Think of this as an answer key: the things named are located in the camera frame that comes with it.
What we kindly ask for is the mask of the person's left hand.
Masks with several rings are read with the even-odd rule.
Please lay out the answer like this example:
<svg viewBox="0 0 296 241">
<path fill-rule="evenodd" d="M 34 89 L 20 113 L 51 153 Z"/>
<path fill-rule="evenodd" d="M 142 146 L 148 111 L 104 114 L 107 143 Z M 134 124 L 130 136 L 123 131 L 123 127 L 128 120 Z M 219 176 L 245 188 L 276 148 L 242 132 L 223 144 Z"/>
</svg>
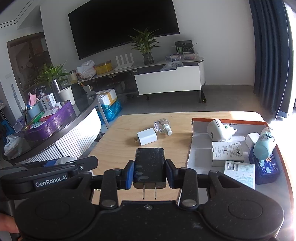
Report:
<svg viewBox="0 0 296 241">
<path fill-rule="evenodd" d="M 8 240 L 7 233 L 17 234 L 19 229 L 12 216 L 1 213 L 1 240 Z"/>
</svg>

